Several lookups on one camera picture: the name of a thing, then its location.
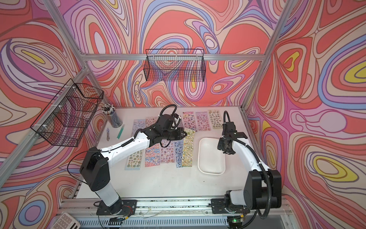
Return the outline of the purple pink sticker sheet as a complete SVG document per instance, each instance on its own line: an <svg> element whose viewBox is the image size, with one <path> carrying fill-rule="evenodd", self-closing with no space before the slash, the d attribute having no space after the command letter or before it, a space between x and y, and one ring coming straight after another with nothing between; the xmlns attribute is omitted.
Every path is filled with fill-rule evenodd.
<svg viewBox="0 0 366 229"><path fill-rule="evenodd" d="M196 112L197 130L210 131L208 112Z"/></svg>

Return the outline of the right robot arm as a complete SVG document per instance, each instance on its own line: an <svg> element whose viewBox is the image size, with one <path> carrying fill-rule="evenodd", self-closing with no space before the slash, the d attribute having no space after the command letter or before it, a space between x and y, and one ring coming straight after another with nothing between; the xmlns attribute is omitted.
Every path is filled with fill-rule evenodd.
<svg viewBox="0 0 366 229"><path fill-rule="evenodd" d="M222 127L222 137L217 149L227 155L238 155L248 171L243 189L226 192L226 209L242 206L254 210L255 216L265 219L271 209L278 209L282 205L282 176L278 170L271 169L260 159L250 145L247 135L237 131L227 111L224 111Z"/></svg>

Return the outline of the yellow green sticker sheet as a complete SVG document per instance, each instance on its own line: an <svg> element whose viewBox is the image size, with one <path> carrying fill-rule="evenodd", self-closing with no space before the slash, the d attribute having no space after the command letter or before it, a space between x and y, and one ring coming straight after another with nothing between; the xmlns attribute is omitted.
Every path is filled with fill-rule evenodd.
<svg viewBox="0 0 366 229"><path fill-rule="evenodd" d="M193 146L195 131L191 129L185 129L187 136L184 138L183 154L182 154L182 167L191 167L193 164Z"/></svg>

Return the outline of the green beige sticker sheet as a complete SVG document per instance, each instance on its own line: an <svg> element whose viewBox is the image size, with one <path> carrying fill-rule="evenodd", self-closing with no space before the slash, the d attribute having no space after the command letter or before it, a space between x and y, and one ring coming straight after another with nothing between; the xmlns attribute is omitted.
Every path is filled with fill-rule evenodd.
<svg viewBox="0 0 366 229"><path fill-rule="evenodd" d="M209 110L209 119L212 124L213 129L220 129L222 128L223 119L221 118L219 110Z"/></svg>

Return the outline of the pink cat sticker sheet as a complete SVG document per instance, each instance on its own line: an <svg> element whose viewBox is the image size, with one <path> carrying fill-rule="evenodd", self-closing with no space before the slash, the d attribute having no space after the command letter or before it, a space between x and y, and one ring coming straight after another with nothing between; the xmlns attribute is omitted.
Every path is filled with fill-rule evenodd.
<svg viewBox="0 0 366 229"><path fill-rule="evenodd" d="M194 115L194 112L192 112L192 111L183 112L183 123L184 123L184 128L187 128L187 129L190 129L193 131L198 130L195 115Z"/></svg>

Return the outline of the green frog sticker sheet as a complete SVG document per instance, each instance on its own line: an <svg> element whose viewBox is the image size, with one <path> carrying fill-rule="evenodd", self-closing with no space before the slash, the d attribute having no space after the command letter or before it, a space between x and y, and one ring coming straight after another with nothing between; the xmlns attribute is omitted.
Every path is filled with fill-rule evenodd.
<svg viewBox="0 0 366 229"><path fill-rule="evenodd" d="M140 170L143 154L144 150L140 150L131 154L126 160L125 170Z"/></svg>

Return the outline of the pink food sticker sheet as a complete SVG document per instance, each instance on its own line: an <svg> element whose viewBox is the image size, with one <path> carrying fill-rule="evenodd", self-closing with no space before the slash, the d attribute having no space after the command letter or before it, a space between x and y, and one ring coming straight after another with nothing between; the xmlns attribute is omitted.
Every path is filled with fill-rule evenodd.
<svg viewBox="0 0 366 229"><path fill-rule="evenodd" d="M158 120L158 117L157 116L151 116L151 117L147 117L145 119L145 127L150 127L152 125L154 125Z"/></svg>

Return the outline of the light blue sticker sheet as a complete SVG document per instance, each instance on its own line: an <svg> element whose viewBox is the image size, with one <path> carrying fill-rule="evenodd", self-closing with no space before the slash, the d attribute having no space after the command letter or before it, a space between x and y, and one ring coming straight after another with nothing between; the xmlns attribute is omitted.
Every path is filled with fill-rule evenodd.
<svg viewBox="0 0 366 229"><path fill-rule="evenodd" d="M144 129L146 127L146 120L145 119L135 119L133 121L133 125L132 125L132 134L131 136L134 136L134 134L136 133L136 131L138 129Z"/></svg>

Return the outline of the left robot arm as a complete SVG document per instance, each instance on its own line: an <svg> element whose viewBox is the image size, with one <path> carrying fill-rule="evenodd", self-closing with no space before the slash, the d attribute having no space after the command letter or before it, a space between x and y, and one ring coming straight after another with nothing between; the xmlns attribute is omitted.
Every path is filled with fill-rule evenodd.
<svg viewBox="0 0 366 229"><path fill-rule="evenodd" d="M149 127L137 129L132 137L110 147L90 148L86 151L80 167L80 174L89 189L94 192L100 202L97 205L98 215L123 215L123 210L129 210L126 216L131 216L134 210L127 206L111 183L110 169L130 155L151 148L162 141L179 141L187 136L180 127L181 117L177 114L177 105L164 107L157 121Z"/></svg>

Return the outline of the white plastic storage box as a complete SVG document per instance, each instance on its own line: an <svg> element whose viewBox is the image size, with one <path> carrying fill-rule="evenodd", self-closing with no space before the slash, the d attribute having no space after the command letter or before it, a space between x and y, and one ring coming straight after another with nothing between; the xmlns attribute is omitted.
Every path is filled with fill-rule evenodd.
<svg viewBox="0 0 366 229"><path fill-rule="evenodd" d="M219 176L226 171L224 153L217 149L218 138L205 137L199 142L198 169L208 175Z"/></svg>

